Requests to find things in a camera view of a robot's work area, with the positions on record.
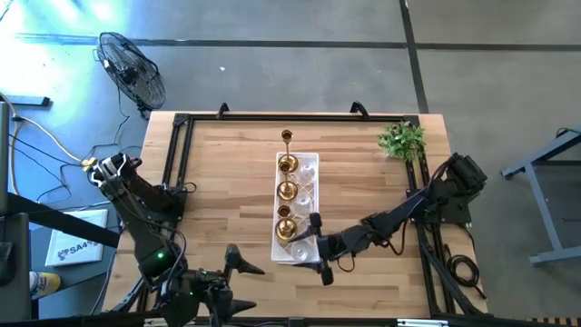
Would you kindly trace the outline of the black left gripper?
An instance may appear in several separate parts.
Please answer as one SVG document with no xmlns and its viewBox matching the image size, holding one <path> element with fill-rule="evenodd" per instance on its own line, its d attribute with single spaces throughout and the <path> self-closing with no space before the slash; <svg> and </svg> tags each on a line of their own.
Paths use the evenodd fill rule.
<svg viewBox="0 0 581 327">
<path fill-rule="evenodd" d="M 239 254 L 239 248 L 230 243 L 226 248 L 224 255 L 225 265 L 222 270 L 201 270 L 202 284 L 205 291 L 203 302 L 209 311 L 209 324 L 211 327 L 222 327 L 227 320 L 230 305 L 232 316 L 257 306 L 256 302 L 231 301 L 230 279 L 236 265 L 238 273 L 265 274 L 263 269 L 243 258 L 239 258 Z"/>
</svg>

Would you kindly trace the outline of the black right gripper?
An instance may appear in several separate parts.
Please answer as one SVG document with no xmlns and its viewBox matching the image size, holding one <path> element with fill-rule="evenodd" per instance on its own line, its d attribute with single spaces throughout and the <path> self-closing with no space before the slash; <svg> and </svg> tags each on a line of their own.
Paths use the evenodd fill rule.
<svg viewBox="0 0 581 327">
<path fill-rule="evenodd" d="M 324 235 L 321 231 L 321 227 L 322 220 L 320 214 L 311 213 L 310 226 L 308 226 L 304 232 L 291 238 L 290 241 L 297 242 L 311 236 L 316 236 L 320 261 L 315 263 L 295 263 L 294 266 L 308 268 L 317 272 L 320 275 L 322 284 L 328 286 L 334 282 L 333 272 L 330 268 L 329 262 L 337 260 L 340 255 L 344 253 L 345 247 L 341 243 L 339 233 Z"/>
</svg>

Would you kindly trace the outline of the clear ribbed glass candle holder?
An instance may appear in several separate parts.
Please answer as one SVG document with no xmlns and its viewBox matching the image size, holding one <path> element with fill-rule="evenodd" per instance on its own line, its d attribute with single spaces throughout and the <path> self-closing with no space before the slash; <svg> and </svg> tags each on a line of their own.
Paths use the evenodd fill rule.
<svg viewBox="0 0 581 327">
<path fill-rule="evenodd" d="M 293 242 L 290 245 L 290 253 L 296 263 L 308 263 L 311 260 L 311 244 L 306 240 Z"/>
<path fill-rule="evenodd" d="M 318 176 L 318 161 L 307 158 L 300 162 L 296 178 L 300 184 L 308 185 L 316 181 Z"/>
<path fill-rule="evenodd" d="M 308 216 L 313 208 L 313 197 L 309 193 L 298 193 L 290 205 L 291 211 L 296 216 Z"/>
</svg>

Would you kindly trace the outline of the tall brass candlestick holder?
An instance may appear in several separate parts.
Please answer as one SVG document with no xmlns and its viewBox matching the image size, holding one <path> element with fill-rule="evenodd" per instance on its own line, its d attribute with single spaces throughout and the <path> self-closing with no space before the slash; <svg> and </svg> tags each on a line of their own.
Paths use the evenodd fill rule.
<svg viewBox="0 0 581 327">
<path fill-rule="evenodd" d="M 291 217 L 291 209 L 288 205 L 279 207 L 277 214 L 278 221 L 275 223 L 274 231 L 283 241 L 293 238 L 298 230 L 297 223 Z"/>
<path fill-rule="evenodd" d="M 285 143 L 285 154 L 279 159 L 279 168 L 282 173 L 292 173 L 298 167 L 298 159 L 290 154 L 290 143 L 292 131 L 283 130 L 281 132 L 282 141 Z"/>
<path fill-rule="evenodd" d="M 298 186 L 289 180 L 288 173 L 282 173 L 282 180 L 277 187 L 277 195 L 284 201 L 293 200 L 298 193 Z"/>
</svg>

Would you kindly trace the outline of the green plant in white pot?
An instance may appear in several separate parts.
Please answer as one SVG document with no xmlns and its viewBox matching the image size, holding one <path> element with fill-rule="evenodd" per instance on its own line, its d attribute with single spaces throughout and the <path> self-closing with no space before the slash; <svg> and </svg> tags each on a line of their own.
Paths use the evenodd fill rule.
<svg viewBox="0 0 581 327">
<path fill-rule="evenodd" d="M 408 121 L 387 124 L 378 135 L 378 146 L 387 157 L 412 163 L 425 153 L 424 132 Z"/>
</svg>

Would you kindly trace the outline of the white paper sign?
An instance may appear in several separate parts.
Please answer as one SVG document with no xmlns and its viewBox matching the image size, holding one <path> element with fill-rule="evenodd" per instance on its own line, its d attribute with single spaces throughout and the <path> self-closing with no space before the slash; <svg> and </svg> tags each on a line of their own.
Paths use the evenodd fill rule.
<svg viewBox="0 0 581 327">
<path fill-rule="evenodd" d="M 105 227 L 108 210 L 67 212 L 85 222 Z M 103 245 L 53 230 L 45 259 L 45 266 L 64 266 L 78 263 L 93 263 L 102 260 Z"/>
</svg>

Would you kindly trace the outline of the black diagonal bar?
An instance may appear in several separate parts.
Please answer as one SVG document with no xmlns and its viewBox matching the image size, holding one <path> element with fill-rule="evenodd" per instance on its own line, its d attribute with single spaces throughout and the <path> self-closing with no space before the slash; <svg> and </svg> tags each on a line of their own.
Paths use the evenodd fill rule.
<svg viewBox="0 0 581 327">
<path fill-rule="evenodd" d="M 116 248 L 119 242 L 118 233 L 13 193 L 7 194 L 7 211 L 26 213 L 32 223 L 108 247 Z"/>
</svg>

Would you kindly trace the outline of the yellow labelled bottle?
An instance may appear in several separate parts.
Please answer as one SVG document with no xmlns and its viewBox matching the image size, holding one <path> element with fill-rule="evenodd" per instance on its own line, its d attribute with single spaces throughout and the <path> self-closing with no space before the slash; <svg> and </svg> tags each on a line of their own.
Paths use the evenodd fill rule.
<svg viewBox="0 0 581 327">
<path fill-rule="evenodd" d="M 29 283 L 31 298 L 37 300 L 56 292 L 60 287 L 61 278 L 55 273 L 31 271 Z"/>
</svg>

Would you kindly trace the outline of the dark grey cabinet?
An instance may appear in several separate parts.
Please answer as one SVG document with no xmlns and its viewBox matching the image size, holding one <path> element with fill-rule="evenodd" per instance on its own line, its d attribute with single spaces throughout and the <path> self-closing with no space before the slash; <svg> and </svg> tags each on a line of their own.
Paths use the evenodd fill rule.
<svg viewBox="0 0 581 327">
<path fill-rule="evenodd" d="M 0 323 L 31 318 L 29 218 L 0 218 Z"/>
</svg>

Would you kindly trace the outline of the grey-blue metal stand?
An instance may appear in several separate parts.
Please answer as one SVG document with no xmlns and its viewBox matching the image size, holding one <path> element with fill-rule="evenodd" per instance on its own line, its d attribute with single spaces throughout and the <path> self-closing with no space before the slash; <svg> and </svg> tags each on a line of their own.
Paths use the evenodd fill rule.
<svg viewBox="0 0 581 327">
<path fill-rule="evenodd" d="M 577 128 L 559 128 L 555 138 L 549 144 L 527 158 L 518 161 L 512 167 L 500 171 L 500 175 L 506 180 L 514 178 L 519 173 L 523 173 L 527 177 L 543 224 L 547 230 L 552 249 L 547 252 L 530 255 L 529 261 L 533 266 L 581 259 L 581 245 L 565 247 L 561 243 L 554 223 L 554 215 L 549 207 L 548 195 L 544 193 L 537 174 L 537 168 L 542 166 L 581 168 L 581 160 L 554 160 L 555 156 L 578 144 L 581 144 L 581 126 Z"/>
</svg>

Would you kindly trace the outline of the black floor fan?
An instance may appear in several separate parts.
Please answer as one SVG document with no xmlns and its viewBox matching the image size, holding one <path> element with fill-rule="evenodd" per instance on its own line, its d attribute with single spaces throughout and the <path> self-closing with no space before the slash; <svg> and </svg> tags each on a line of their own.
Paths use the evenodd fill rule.
<svg viewBox="0 0 581 327">
<path fill-rule="evenodd" d="M 102 32 L 96 42 L 96 54 L 105 72 L 136 105 L 140 115 L 159 110 L 166 101 L 166 91 L 158 65 L 128 38 L 116 32 Z"/>
</svg>

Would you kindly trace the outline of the silver metal bracket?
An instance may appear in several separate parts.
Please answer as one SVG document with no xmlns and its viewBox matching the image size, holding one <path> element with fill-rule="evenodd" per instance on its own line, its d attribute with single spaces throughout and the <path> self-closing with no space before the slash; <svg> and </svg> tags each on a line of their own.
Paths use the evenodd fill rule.
<svg viewBox="0 0 581 327">
<path fill-rule="evenodd" d="M 398 327 L 449 327 L 448 321 L 429 319 L 397 319 Z"/>
</svg>

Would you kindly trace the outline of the black aluminium table frame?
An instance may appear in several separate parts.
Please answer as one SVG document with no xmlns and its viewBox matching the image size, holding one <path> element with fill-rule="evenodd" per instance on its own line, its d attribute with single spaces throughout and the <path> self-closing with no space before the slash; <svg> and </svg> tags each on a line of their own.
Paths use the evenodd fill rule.
<svg viewBox="0 0 581 327">
<path fill-rule="evenodd" d="M 428 300 L 413 226 L 394 236 L 395 244 L 406 247 L 402 255 L 373 246 L 355 258 L 343 258 L 330 286 L 311 270 L 271 260 L 281 132 L 292 131 L 293 151 L 319 155 L 320 213 L 324 231 L 333 233 L 400 204 L 410 186 L 422 185 L 450 155 L 442 116 L 416 115 L 425 131 L 426 161 L 408 177 L 404 164 L 378 147 L 377 136 L 387 121 L 386 114 L 366 120 L 355 114 L 156 113 L 143 141 L 139 173 L 150 183 L 170 175 L 196 185 L 181 223 L 192 268 L 221 268 L 230 243 L 261 268 L 259 275 L 236 274 L 231 280 L 237 298 L 255 302 L 235 322 L 426 318 Z"/>
</svg>

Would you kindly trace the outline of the black floor bracket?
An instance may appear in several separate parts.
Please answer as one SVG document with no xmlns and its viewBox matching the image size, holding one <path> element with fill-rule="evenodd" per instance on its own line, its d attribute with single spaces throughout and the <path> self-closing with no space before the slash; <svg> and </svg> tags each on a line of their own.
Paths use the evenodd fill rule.
<svg viewBox="0 0 581 327">
<path fill-rule="evenodd" d="M 13 106 L 48 107 L 51 99 L 45 96 L 31 95 L 0 95 L 0 101 L 7 100 Z"/>
</svg>

